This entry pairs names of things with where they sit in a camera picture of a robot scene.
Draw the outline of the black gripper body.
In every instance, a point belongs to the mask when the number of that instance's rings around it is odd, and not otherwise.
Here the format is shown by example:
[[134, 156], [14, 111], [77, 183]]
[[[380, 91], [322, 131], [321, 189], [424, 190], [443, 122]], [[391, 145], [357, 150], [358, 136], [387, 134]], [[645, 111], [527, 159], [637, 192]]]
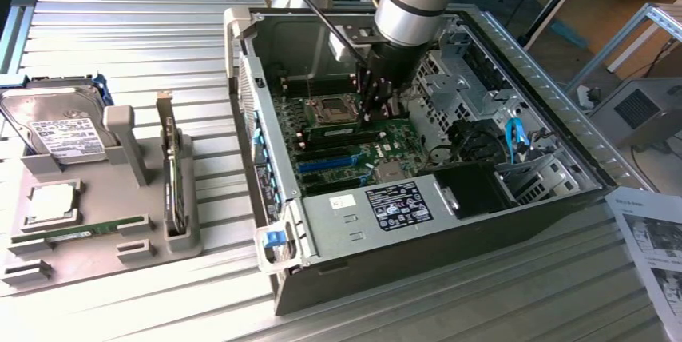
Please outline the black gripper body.
[[405, 89], [425, 51], [425, 43], [419, 46], [401, 46], [393, 42], [373, 43], [367, 56], [372, 80], [389, 82], [396, 90]]

